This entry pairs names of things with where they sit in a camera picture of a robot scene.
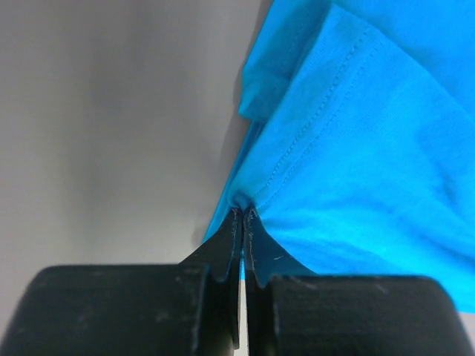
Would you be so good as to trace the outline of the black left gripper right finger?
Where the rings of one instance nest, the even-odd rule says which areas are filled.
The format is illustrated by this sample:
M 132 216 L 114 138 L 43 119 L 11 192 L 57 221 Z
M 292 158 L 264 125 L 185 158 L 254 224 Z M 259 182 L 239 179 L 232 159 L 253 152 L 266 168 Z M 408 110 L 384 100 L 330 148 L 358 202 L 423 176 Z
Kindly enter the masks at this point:
M 250 355 L 276 355 L 274 306 L 271 279 L 274 276 L 315 276 L 271 237 L 256 208 L 243 216 L 243 263 L 246 282 L 246 315 Z

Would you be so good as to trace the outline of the blue t shirt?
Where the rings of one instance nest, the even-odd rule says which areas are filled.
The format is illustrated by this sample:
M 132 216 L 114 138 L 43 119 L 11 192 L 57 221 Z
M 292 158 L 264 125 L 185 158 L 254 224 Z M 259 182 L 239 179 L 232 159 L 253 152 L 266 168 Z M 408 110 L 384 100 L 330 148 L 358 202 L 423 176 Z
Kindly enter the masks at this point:
M 274 1 L 209 225 L 254 206 L 319 274 L 418 274 L 474 311 L 474 3 Z

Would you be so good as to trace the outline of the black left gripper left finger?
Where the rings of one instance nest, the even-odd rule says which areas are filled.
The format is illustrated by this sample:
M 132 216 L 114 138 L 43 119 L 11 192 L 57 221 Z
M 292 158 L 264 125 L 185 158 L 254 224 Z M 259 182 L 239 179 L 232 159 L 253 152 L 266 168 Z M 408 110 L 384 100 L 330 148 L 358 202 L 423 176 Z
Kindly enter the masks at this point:
M 194 351 L 240 346 L 241 210 L 231 209 L 218 230 L 179 263 L 203 273 L 193 328 Z

